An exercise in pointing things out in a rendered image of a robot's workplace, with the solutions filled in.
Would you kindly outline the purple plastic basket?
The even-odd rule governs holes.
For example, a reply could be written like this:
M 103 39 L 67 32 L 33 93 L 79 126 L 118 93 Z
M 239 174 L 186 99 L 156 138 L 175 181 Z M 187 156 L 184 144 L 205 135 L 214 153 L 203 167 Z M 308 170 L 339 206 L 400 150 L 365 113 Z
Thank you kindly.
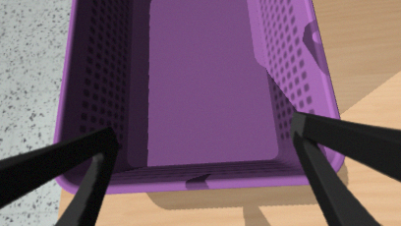
M 72 0 L 53 143 L 112 127 L 106 195 L 309 185 L 298 111 L 341 120 L 313 0 Z

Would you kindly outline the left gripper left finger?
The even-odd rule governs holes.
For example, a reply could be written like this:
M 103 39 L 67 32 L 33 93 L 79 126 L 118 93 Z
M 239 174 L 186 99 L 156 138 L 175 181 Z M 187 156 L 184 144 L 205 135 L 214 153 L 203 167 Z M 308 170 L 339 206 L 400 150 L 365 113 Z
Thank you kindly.
M 95 226 L 119 144 L 112 127 L 0 160 L 0 209 L 92 158 L 72 201 L 54 226 Z

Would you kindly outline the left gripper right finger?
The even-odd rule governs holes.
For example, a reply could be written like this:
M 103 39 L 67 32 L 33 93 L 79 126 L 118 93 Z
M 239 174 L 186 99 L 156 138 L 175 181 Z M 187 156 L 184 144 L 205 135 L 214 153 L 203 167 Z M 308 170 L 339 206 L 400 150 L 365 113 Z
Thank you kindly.
M 292 116 L 290 137 L 328 226 L 380 226 L 317 144 L 401 183 L 401 130 L 298 111 Z

